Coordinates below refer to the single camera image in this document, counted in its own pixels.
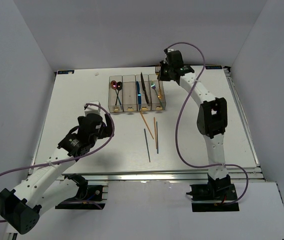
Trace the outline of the gold fork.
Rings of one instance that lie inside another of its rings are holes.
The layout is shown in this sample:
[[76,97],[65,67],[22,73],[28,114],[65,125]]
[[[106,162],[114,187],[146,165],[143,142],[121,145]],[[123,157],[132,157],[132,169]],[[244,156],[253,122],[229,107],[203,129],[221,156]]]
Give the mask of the gold fork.
[[[160,64],[157,64],[157,65],[155,66],[155,74],[157,75],[157,77],[159,77],[160,68],[161,68]],[[162,98],[162,92],[161,92],[161,87],[160,87],[160,85],[159,85],[159,88],[158,88],[158,97],[159,97],[159,99]]]

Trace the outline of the rainbow fork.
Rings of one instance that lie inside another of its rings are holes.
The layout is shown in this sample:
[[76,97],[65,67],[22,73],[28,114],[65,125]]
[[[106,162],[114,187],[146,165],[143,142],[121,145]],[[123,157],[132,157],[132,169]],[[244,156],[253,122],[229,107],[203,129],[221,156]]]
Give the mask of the rainbow fork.
[[159,101],[160,106],[163,108],[163,104],[162,104],[161,99],[159,97],[159,94],[156,90],[156,85],[155,85],[154,81],[150,80],[150,84],[151,84],[151,88],[155,91],[155,94],[156,94],[157,100]]

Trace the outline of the black knife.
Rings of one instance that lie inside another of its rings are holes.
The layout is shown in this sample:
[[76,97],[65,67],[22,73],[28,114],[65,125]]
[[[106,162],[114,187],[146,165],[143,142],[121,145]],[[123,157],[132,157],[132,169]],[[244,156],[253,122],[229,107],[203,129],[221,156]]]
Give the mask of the black knife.
[[145,80],[144,80],[144,77],[143,77],[143,73],[142,73],[142,72],[140,73],[140,78],[141,78],[141,84],[142,84],[142,89],[143,89],[143,91],[144,91],[146,103],[147,103],[148,105],[150,105],[150,100],[149,100],[149,97],[148,97],[148,94],[147,94],[147,89],[146,89],[146,85],[145,85]]

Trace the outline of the blue knife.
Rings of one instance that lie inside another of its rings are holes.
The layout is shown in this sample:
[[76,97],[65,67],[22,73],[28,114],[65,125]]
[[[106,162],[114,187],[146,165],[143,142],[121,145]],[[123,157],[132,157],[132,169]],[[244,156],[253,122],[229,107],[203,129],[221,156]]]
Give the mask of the blue knife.
[[141,93],[140,93],[140,85],[138,82],[136,82],[136,91],[137,91],[137,103],[138,106],[141,105]]

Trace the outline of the rainbow spoon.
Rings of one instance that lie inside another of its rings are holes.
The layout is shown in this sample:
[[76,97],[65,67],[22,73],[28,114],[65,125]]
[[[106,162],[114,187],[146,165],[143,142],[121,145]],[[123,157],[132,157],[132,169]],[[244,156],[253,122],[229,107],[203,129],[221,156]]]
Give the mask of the rainbow spoon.
[[115,105],[117,105],[117,101],[118,101],[118,92],[117,92],[117,82],[115,80],[111,81],[111,88],[115,91],[116,93],[116,102]]

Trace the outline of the black spoon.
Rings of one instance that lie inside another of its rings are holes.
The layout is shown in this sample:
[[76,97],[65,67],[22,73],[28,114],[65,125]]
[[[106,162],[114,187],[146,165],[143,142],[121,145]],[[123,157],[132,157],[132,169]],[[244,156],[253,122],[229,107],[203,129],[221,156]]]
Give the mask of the black spoon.
[[116,84],[116,89],[117,89],[117,102],[119,103],[119,105],[121,105],[121,100],[120,100],[120,96],[119,93],[123,88],[123,83],[121,81],[117,82]]

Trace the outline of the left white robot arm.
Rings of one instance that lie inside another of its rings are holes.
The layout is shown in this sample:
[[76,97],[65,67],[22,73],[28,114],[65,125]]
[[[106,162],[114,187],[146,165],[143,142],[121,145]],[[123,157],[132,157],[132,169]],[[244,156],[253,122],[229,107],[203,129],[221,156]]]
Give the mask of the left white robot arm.
[[98,139],[110,138],[114,133],[109,114],[101,117],[88,113],[78,117],[72,128],[58,143],[47,166],[36,169],[12,190],[0,192],[0,216],[18,233],[28,233],[41,215],[64,200],[83,200],[88,194],[88,182],[79,174],[72,174],[55,187],[51,185],[62,173],[86,155]]

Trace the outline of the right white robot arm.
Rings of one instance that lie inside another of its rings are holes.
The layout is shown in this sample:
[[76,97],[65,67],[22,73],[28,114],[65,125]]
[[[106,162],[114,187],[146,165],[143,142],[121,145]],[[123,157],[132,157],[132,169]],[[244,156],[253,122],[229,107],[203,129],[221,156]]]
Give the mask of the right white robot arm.
[[199,112],[196,125],[203,135],[208,156],[208,195],[217,200],[230,187],[230,176],[225,167],[224,134],[227,127],[227,102],[213,95],[200,81],[195,70],[185,65],[178,50],[165,49],[165,60],[161,61],[156,74],[160,81],[175,81],[188,92]]

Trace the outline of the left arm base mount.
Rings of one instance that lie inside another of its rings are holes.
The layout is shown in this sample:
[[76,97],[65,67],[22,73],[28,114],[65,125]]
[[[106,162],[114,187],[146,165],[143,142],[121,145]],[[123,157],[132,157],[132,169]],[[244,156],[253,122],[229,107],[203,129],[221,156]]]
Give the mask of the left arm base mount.
[[90,184],[82,176],[64,176],[64,179],[79,180],[82,186],[79,192],[71,198],[55,206],[57,210],[103,210],[106,205],[108,187],[101,184]]

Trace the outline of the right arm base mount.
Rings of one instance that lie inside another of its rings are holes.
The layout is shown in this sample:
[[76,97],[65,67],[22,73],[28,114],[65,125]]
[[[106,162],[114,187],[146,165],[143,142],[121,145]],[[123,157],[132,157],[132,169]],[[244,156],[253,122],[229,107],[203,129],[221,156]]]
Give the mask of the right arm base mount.
[[206,184],[192,184],[186,196],[195,213],[238,212],[239,205],[234,184],[229,175],[222,179],[209,177]]

